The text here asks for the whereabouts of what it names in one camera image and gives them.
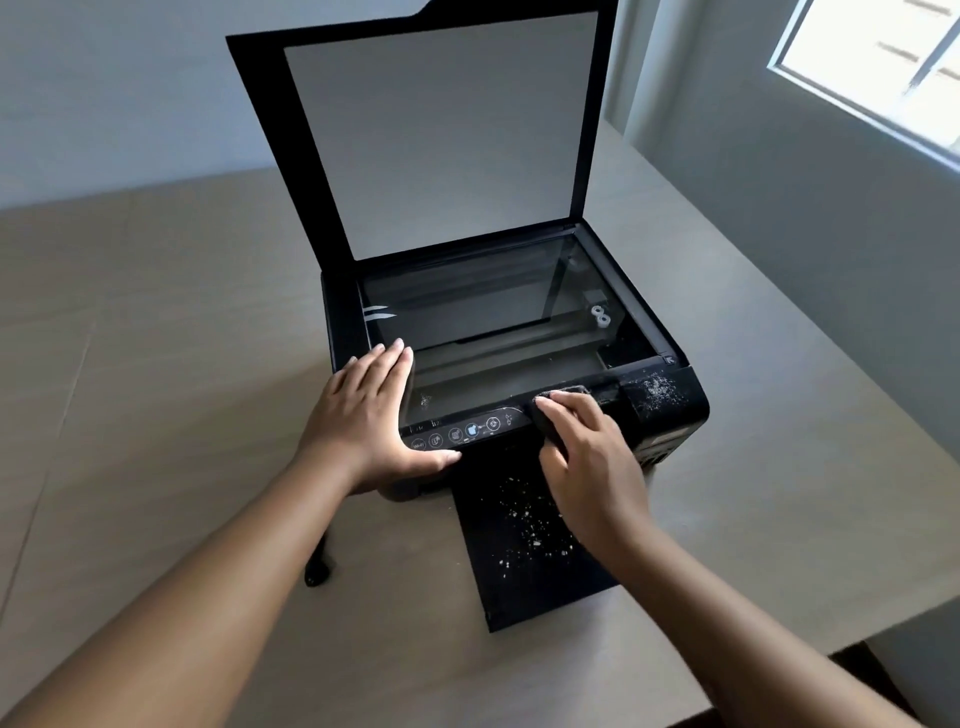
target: black printer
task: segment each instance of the black printer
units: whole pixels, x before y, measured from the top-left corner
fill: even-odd
[[[585,387],[645,467],[709,412],[584,219],[615,15],[615,0],[432,0],[228,38],[322,270],[333,368],[401,337],[403,441],[464,452],[383,495],[452,488],[492,631],[615,583],[549,496],[532,398]]]

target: finger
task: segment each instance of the finger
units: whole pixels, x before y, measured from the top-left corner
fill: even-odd
[[[557,428],[557,434],[564,441],[567,452],[584,439],[588,432],[587,426],[562,404],[548,400],[546,397],[537,397],[534,399],[534,404]]]
[[[357,360],[356,356],[352,356],[349,361],[344,365],[344,368],[333,375],[330,379],[326,381],[326,386],[324,387],[324,397],[329,397],[330,395],[335,395],[340,391],[340,387],[343,386],[344,379],[347,378],[347,370]]]
[[[391,404],[400,407],[400,401],[403,399],[403,390],[407,386],[407,379],[410,378],[410,371],[414,367],[414,350],[407,347],[400,353],[396,360],[394,368],[390,370],[387,378],[383,380],[383,386],[380,387],[380,393],[387,397]]]
[[[370,368],[367,370],[367,375],[363,377],[363,383],[360,386],[371,394],[379,392],[383,380],[387,378],[390,370],[394,368],[394,364],[396,364],[396,360],[402,352],[403,339],[397,339],[370,365]]]
[[[353,362],[350,366],[350,371],[347,372],[347,379],[344,381],[341,389],[344,392],[355,392],[360,388],[361,382],[363,382],[363,377],[366,375],[367,370],[370,368],[370,365],[376,361],[376,358],[383,353],[384,346],[383,344],[377,344],[369,352],[361,356],[357,361]]]
[[[577,413],[580,422],[592,430],[599,431],[603,423],[603,410],[600,405],[590,395],[580,394],[579,392],[560,392],[550,393],[550,399],[558,401],[564,407],[568,407]]]
[[[566,476],[566,460],[556,445],[547,441],[540,448],[540,467],[547,484],[552,488]]]
[[[449,468],[457,462],[463,454],[452,449],[437,449],[429,452],[410,450],[406,477],[421,477],[432,475]]]

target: forearm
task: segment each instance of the forearm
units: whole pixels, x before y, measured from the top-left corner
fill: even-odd
[[[352,485],[295,462],[47,678],[4,726],[218,725]]]
[[[601,561],[677,647],[732,725],[886,728],[917,723],[803,643],[651,522]]]

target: beige table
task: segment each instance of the beige table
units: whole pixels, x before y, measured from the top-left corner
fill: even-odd
[[[824,651],[960,594],[960,467],[606,125],[587,218],[712,405],[656,475],[665,527]],[[283,463],[328,364],[275,171],[18,210],[0,235],[6,709]],[[707,705],[620,589],[487,634],[447,494],[356,498],[329,550],[233,724],[660,727]]]

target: right hand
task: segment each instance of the right hand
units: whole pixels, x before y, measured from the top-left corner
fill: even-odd
[[[557,428],[567,457],[547,441],[540,464],[567,527],[598,556],[652,525],[643,471],[612,418],[590,395],[551,392],[537,407]]]

